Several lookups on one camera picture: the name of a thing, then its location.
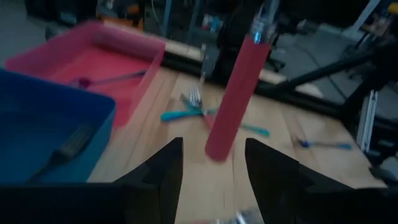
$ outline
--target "pink bin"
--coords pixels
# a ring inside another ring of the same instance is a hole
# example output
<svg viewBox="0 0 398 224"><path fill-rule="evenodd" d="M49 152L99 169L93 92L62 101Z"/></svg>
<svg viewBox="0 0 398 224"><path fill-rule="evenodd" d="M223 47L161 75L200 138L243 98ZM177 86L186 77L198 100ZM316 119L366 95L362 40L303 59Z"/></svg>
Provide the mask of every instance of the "pink bin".
<svg viewBox="0 0 398 224"><path fill-rule="evenodd" d="M7 60L6 68L64 85L81 77L95 81L147 70L143 77L88 88L115 100L114 126L122 126L155 77L164 50L160 39L89 21Z"/></svg>

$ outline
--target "blue bin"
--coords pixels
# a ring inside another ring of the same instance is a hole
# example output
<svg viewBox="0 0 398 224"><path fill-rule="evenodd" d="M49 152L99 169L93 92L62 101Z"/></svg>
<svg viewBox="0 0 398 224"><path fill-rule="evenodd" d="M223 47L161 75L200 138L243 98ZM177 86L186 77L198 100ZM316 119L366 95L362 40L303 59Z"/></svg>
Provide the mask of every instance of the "blue bin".
<svg viewBox="0 0 398 224"><path fill-rule="evenodd" d="M86 149L40 182L85 182L111 134L106 96L0 69L0 184L24 183L81 125L95 129Z"/></svg>

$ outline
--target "black metal frame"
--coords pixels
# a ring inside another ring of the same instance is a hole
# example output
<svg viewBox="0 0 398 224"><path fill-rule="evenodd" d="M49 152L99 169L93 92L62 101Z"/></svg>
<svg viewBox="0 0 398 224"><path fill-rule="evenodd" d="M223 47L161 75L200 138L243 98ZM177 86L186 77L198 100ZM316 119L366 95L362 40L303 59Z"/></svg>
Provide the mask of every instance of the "black metal frame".
<svg viewBox="0 0 398 224"><path fill-rule="evenodd" d="M387 84L390 79L388 75L385 77L382 77L379 74L368 76L367 79L365 79L358 89L342 105L329 100L317 98L316 96L301 93L296 91L295 87L330 76L342 70L353 68L367 61L375 59L375 57L379 57L380 54L382 54L386 49L389 49L392 44L383 45L365 53L354 55L350 58L340 60L323 68L319 68L318 70L308 72L299 76L298 78L294 78L293 80L287 80L276 85L259 80L254 93L272 98L277 101L288 103L305 110L314 111L332 118L340 119L348 131L350 131L352 135L355 135L356 127L359 123L358 112L361 108L364 98L369 94L370 90L380 90L385 84ZM201 62L170 52L165 53L162 66L169 67L180 72L185 72L196 77L199 77L201 74ZM207 78L206 81L217 85L226 86L228 79L228 77L212 76ZM377 141L372 140L371 147L384 147L379 145L380 137L387 136L387 138L392 140L393 136L398 135L398 123L377 116L374 120L374 131L375 130L382 134L376 135L379 139L377 139Z"/></svg>

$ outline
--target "wooden surface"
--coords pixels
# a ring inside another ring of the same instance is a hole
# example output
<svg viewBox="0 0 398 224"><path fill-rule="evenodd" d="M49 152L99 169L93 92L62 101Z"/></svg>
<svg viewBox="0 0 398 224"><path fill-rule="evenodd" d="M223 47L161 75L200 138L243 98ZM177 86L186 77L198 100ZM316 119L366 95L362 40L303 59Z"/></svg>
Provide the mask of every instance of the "wooden surface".
<svg viewBox="0 0 398 224"><path fill-rule="evenodd" d="M336 120L294 108L260 96L252 96L244 122L271 132L269 138L239 130L225 163L217 164L205 156L209 130L200 117L171 123L160 122L164 111L184 110L178 101L198 79L160 68L128 124L113 131L112 140L98 161L89 182L111 182L136 168L173 138L183 137L183 180L176 222L192 222L233 217L235 211L257 207L249 183L244 158L244 141L256 138L309 168L351 187L383 187L375 180L368 160L355 147L351 151L295 145L297 137L317 141L351 142L343 125ZM301 91L318 94L314 86ZM223 89L203 87L205 108L221 103Z"/></svg>

